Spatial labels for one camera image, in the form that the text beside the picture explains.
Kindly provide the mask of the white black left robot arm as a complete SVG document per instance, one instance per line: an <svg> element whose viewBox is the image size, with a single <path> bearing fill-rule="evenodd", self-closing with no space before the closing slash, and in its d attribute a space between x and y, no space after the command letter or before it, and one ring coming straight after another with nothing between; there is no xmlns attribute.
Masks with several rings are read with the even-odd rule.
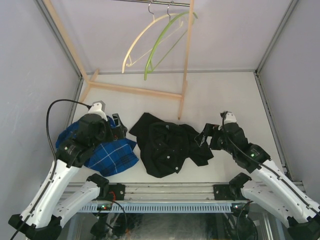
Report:
<svg viewBox="0 0 320 240"><path fill-rule="evenodd" d="M54 152L49 173L28 207L20 214L13 214L8 224L16 233L30 240L56 240L66 223L92 200L114 200L109 181L95 173L84 185L63 202L62 194L74 175L93 155L101 143L123 139L127 128L117 113L112 115L112 128L106 117L87 113L78 121L78 129L64 140Z"/></svg>

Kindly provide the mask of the green plastic hanger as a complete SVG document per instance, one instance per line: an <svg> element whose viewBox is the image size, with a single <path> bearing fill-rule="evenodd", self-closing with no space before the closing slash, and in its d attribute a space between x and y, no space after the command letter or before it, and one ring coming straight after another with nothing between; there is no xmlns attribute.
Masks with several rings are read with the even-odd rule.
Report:
<svg viewBox="0 0 320 240"><path fill-rule="evenodd" d="M149 51L149 55L145 64L144 68L144 74L143 74L143 79L146 81L147 77L149 74L153 73L156 68L162 63L162 61L167 57L167 55L173 50L173 48L185 37L185 35L189 31L189 26L182 31L182 27L185 24L185 21L187 23L193 24L195 21L199 18L198 15L193 11L191 16L189 16L189 11L184 11L181 13L170 13L169 8L173 4L173 1L171 1L167 7L167 12L166 12L166 17L168 17L168 23L167 25L163 28L161 33L159 34L158 38L156 39L153 47ZM181 33L181 36L179 36L176 41L172 44L172 46L168 49L168 51L162 56L162 58L157 62L153 63L154 56L160 46L160 44L164 43L169 37L174 35L176 32Z"/></svg>

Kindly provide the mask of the black button shirt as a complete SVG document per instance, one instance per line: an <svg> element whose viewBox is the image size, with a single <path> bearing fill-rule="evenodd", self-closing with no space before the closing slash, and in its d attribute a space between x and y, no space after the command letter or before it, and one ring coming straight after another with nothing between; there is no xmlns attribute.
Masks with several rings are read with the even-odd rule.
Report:
<svg viewBox="0 0 320 240"><path fill-rule="evenodd" d="M203 167L214 157L207 143L197 144L199 133L192 126L163 121L148 112L142 114L129 133L136 137L147 174L155 178L179 173L188 158Z"/></svg>

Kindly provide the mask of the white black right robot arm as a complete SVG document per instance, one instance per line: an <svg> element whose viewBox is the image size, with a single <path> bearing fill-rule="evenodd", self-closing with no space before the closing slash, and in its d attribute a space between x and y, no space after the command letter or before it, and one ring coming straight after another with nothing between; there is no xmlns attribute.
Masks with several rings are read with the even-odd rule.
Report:
<svg viewBox="0 0 320 240"><path fill-rule="evenodd" d="M319 203L290 181L262 147L249 142L237 123L207 123L195 141L201 147L207 137L211 137L211 150L226 151L247 171L228 183L234 200L245 198L257 203L280 220L294 240L320 238Z"/></svg>

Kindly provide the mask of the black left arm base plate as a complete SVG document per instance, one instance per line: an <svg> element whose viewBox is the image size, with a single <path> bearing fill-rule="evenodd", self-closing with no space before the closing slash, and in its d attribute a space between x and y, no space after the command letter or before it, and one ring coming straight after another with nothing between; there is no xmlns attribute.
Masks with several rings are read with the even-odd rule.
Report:
<svg viewBox="0 0 320 240"><path fill-rule="evenodd" d="M105 184L93 188L94 192L89 193L88 200L123 201L125 198L126 186L124 184Z"/></svg>

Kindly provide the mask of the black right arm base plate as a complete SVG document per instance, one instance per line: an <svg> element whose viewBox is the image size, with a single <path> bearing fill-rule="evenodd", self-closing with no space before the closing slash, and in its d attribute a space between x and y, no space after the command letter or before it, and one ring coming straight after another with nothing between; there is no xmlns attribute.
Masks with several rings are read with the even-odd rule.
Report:
<svg viewBox="0 0 320 240"><path fill-rule="evenodd" d="M217 201L244 201L247 200L238 186L230 184L215 184L213 185L214 199Z"/></svg>

